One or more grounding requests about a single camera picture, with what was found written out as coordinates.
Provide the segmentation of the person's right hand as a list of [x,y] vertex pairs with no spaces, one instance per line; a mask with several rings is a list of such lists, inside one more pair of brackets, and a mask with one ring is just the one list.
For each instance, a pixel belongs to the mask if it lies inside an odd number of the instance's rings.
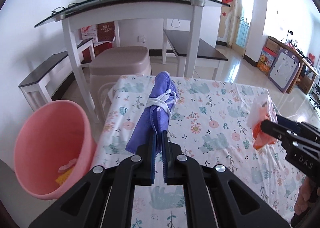
[[315,188],[315,184],[309,177],[305,177],[302,185],[298,191],[297,201],[294,205],[294,212],[296,215],[301,215],[308,208],[308,201]]

